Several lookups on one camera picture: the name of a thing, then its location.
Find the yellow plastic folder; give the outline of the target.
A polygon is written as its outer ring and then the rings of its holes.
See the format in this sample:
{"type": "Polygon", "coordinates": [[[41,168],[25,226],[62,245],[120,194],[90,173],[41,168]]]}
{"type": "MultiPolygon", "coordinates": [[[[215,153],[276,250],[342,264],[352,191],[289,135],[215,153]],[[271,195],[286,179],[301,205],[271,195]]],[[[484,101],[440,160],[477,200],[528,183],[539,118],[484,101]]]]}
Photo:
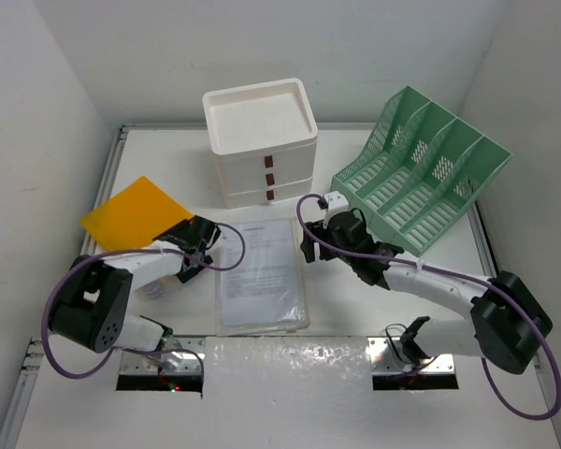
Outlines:
{"type": "Polygon", "coordinates": [[[194,215],[145,176],[80,219],[106,251],[142,248],[194,215]]]}

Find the clear document sleeve with papers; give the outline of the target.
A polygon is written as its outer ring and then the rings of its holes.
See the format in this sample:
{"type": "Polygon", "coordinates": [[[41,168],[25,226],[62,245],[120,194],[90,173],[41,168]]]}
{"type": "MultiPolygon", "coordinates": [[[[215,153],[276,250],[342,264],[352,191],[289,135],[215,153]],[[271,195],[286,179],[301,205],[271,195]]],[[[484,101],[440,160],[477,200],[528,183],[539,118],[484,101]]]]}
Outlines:
{"type": "Polygon", "coordinates": [[[216,334],[294,332],[310,324],[291,218],[233,224],[218,250],[216,334]]]}

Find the white drawer cabinet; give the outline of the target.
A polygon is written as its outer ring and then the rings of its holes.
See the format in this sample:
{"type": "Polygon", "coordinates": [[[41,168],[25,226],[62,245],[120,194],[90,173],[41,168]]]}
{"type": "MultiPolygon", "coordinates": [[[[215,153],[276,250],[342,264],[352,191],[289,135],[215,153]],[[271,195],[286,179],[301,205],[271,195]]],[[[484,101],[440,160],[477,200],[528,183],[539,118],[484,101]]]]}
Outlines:
{"type": "Polygon", "coordinates": [[[319,130],[301,80],[211,91],[202,103],[227,208],[310,192],[319,130]]]}

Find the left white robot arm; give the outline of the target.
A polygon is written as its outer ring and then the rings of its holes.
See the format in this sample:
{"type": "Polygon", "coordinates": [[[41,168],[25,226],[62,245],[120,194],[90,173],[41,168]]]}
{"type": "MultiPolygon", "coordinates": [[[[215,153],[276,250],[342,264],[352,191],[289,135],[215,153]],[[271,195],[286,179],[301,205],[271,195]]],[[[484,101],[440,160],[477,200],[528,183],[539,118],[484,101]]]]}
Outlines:
{"type": "Polygon", "coordinates": [[[169,276],[190,281],[213,262],[208,251],[220,234],[217,224],[195,216],[146,247],[78,257],[50,294],[42,335],[55,333],[97,354],[115,347],[158,351],[172,331],[128,314],[131,293],[169,276]]]}

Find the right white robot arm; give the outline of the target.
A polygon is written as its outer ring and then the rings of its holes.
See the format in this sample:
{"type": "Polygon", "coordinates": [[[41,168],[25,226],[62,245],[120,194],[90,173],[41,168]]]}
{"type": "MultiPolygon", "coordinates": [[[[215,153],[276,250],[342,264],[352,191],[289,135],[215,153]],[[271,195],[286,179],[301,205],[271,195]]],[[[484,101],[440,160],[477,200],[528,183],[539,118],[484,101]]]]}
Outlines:
{"type": "Polygon", "coordinates": [[[300,249],[307,262],[335,258],[364,283],[408,293],[458,314],[440,321],[427,315],[406,327],[393,350],[413,366],[435,355],[484,357],[500,369],[521,374],[553,322],[515,274],[475,277],[430,268],[403,248],[376,240],[352,210],[303,226],[300,249]]]}

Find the green file organizer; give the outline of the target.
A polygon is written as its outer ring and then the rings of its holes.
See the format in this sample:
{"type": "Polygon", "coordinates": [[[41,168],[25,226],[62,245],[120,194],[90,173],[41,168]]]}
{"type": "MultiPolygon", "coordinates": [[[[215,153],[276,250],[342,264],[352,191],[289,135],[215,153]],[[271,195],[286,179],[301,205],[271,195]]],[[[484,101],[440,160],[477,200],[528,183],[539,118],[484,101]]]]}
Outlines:
{"type": "Polygon", "coordinates": [[[475,203],[512,155],[410,86],[384,105],[331,188],[381,240],[422,255],[475,203]]]}

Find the white foam board cover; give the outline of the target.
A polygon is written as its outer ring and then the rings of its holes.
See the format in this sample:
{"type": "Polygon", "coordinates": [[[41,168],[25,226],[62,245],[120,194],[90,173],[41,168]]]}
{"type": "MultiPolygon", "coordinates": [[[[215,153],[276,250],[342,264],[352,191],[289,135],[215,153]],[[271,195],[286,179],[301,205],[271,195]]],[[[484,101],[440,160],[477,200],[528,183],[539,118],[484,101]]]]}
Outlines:
{"type": "Polygon", "coordinates": [[[454,390],[377,391],[360,338],[209,339],[202,393],[119,391],[43,366],[20,448],[555,448],[496,399],[477,360],[454,390]]]}

